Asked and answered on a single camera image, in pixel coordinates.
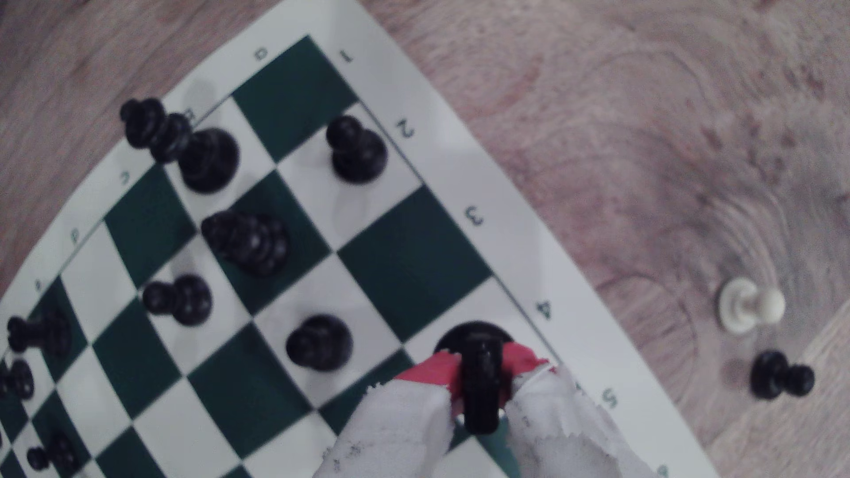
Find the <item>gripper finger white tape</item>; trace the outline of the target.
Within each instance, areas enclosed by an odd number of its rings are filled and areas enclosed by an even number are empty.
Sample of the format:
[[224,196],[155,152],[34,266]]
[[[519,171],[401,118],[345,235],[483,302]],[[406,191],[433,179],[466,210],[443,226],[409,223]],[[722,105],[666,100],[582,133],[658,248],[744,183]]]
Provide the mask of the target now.
[[367,389],[314,477],[430,477],[448,451],[461,355],[441,351]]
[[511,381],[506,442],[522,477],[655,476],[567,366],[506,343],[502,371]]

